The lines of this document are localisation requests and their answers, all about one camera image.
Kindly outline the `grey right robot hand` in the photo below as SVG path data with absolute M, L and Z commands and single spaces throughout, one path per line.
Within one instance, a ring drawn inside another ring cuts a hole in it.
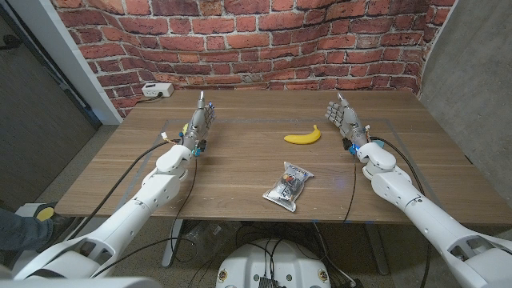
M 356 155 L 369 142 L 366 128 L 342 93 L 337 94 L 338 102 L 329 102 L 325 117 L 339 128 L 344 150 Z

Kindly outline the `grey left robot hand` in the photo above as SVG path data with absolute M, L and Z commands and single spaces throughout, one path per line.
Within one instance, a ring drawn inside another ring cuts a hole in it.
M 214 106 L 205 100 L 204 92 L 201 91 L 197 109 L 182 136 L 182 145 L 191 150 L 195 157 L 206 149 L 206 138 L 214 118 Z

